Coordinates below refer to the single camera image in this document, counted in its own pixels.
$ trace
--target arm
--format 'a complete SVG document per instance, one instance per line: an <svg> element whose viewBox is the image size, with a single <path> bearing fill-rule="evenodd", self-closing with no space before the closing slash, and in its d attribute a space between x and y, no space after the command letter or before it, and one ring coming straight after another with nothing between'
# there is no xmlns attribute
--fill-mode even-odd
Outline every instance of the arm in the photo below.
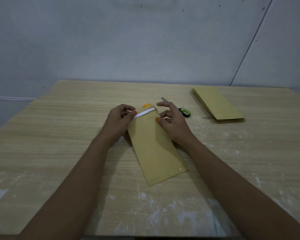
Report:
<svg viewBox="0 0 300 240"><path fill-rule="evenodd" d="M157 122L171 140L188 152L201 177L245 238L300 239L300 224L205 147L173 103L157 105L170 109L162 112Z"/></svg>
<svg viewBox="0 0 300 240"><path fill-rule="evenodd" d="M127 130L136 114L134 109L122 104L110 111L100 133L59 188L18 235L17 240L71 240L82 237L96 207L108 150Z"/></svg>

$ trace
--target green and black scissors handle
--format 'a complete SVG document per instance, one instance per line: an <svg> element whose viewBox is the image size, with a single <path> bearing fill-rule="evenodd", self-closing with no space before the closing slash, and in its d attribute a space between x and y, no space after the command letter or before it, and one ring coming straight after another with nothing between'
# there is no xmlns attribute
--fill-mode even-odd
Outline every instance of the green and black scissors handle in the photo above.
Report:
<svg viewBox="0 0 300 240"><path fill-rule="evenodd" d="M165 102L169 102L168 100L166 100L164 97L161 97L161 99ZM190 117L191 113L189 110L185 109L185 108L179 108L179 111L182 113L182 115L186 118Z"/></svg>

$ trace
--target dark line on wall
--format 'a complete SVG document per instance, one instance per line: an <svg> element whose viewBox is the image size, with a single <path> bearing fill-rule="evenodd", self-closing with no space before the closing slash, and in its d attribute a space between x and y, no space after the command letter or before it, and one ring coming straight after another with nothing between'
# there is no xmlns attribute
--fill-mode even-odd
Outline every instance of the dark line on wall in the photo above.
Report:
<svg viewBox="0 0 300 240"><path fill-rule="evenodd" d="M252 45L254 39L256 38L256 35L257 35L257 33L258 33L259 29L260 29L260 26L261 26L261 24L262 24L262 22L263 22L263 20L264 20L264 18L265 18L265 16L266 16L266 14L268 13L268 9L269 9L270 5L272 4L272 1L273 1L273 0L270 0L269 5L268 5L268 7L267 7L266 11L264 12L264 15L263 15L263 17L262 17L262 19L261 19L261 22L260 22L258 28L256 29L256 32L255 32L255 34L254 34L254 36L253 36L253 39L252 39L252 41L250 42L249 47L248 47L246 53L244 54L244 56L243 56L243 58L242 58L242 60L241 60L241 62L240 62L240 64L239 64L239 66L238 66L238 69L235 71L235 74L234 74L234 76L233 76L233 78L232 78L232 81L231 81L231 83L230 83L229 86L232 85L232 83L233 83L233 81L234 81L234 79L235 79L235 77L236 77L236 75L237 75L237 73L238 73L238 71L239 71L239 69L240 69L240 67L241 67L242 62L244 61L244 58L246 57L246 55L247 55L247 53L248 53L248 51L249 51L249 49L250 49L250 47L251 47L251 45Z"/></svg>

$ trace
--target table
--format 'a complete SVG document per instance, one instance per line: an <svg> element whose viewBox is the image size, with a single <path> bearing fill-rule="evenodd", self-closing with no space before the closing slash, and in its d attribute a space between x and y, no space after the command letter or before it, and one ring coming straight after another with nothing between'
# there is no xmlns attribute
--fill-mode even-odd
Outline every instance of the table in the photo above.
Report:
<svg viewBox="0 0 300 240"><path fill-rule="evenodd" d="M121 103L161 97L191 111L198 139L300 222L300 97L287 88L218 87L246 122L217 124L193 85L60 80L0 128L0 234L18 234ZM85 231L104 236L239 236L189 156L189 171L148 187L122 137L110 149Z"/></svg>

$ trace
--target wood grain surface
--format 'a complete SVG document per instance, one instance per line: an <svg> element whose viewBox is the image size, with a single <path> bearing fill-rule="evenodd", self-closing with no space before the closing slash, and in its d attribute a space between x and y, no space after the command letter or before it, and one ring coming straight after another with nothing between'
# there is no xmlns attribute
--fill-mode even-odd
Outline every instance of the wood grain surface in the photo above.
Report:
<svg viewBox="0 0 300 240"><path fill-rule="evenodd" d="M192 85L60 80L0 128L0 234L18 234L57 189L111 108L161 97L191 112L198 139L300 222L300 97L286 88L218 87L246 122L217 124ZM189 171L148 187L131 145L110 149L86 229L105 236L239 236L189 156Z"/></svg>

